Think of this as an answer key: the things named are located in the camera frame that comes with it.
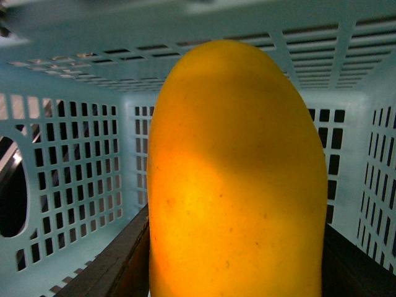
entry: mango skin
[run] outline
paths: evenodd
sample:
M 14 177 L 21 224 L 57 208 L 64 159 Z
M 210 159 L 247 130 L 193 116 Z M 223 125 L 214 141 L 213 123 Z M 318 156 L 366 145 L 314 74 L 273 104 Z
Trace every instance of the mango skin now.
M 188 52 L 148 146 L 152 297 L 321 295 L 324 153 L 265 53 L 229 40 Z

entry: mango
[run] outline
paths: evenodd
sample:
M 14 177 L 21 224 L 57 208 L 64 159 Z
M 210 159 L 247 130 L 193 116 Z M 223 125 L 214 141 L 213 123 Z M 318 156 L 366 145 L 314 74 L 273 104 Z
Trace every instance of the mango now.
M 321 295 L 324 153 L 267 54 L 231 40 L 185 54 L 148 146 L 152 297 Z

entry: plastic crate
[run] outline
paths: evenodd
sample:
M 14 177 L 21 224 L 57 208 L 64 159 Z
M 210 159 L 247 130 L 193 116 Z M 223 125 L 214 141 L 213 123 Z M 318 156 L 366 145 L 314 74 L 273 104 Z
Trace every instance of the plastic crate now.
M 6 6 L 0 136 L 20 149 L 27 211 L 0 236 L 1 296 L 53 296 L 135 217 L 158 91 L 184 53 L 223 38 L 268 53 L 299 90 L 324 145 L 328 223 L 396 273 L 396 2 Z

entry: plastic basket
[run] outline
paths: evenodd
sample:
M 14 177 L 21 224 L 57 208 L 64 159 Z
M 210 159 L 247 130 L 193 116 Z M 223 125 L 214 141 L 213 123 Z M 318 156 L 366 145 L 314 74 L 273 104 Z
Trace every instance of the plastic basket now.
M 27 210 L 0 236 L 1 296 L 53 296 L 135 217 L 158 91 L 184 53 L 223 38 L 268 53 L 299 90 L 326 155 L 328 223 L 395 273 L 394 1 L 6 6 L 0 136 L 20 150 Z

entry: grid pattern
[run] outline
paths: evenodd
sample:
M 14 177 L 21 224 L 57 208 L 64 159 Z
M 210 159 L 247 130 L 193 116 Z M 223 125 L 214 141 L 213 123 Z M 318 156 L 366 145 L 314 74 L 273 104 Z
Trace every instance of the grid pattern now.
M 122 217 L 118 108 L 3 94 L 0 106 L 0 121 L 25 131 L 35 156 L 27 169 L 39 196 L 29 203 L 41 213 L 15 251 L 21 271 Z
M 347 44 L 340 43 L 343 34 L 349 35 Z M 207 38 L 170 40 L 166 44 L 143 44 L 52 58 L 27 58 L 9 61 L 9 64 L 119 92 L 158 91 L 167 73 L 156 75 L 156 68 L 170 70 L 193 47 L 221 38 L 243 41 L 262 51 L 275 53 L 272 55 L 275 62 L 298 89 L 353 89 L 395 50 L 396 16 L 357 20 L 352 27 L 332 22 L 312 27 L 284 28 L 281 32 L 254 31 L 244 35 L 224 34 L 216 38 L 208 34 Z M 278 49 L 282 52 L 286 50 L 288 55 L 284 54 L 279 59 Z M 124 66 L 151 68 L 153 73 L 120 79 L 95 74 L 98 67 L 117 72 Z
M 396 273 L 396 108 L 372 113 L 368 160 L 358 228 L 358 246 Z
M 334 212 L 337 211 L 335 209 L 337 204 L 337 184 L 341 182 L 338 177 L 338 170 L 341 162 L 345 110 L 310 108 L 309 113 L 317 128 L 326 155 L 329 177 L 326 222 L 331 224 Z
M 135 137 L 136 151 L 136 191 L 139 208 L 147 204 L 147 150 L 149 144 L 149 130 L 154 106 L 135 107 Z

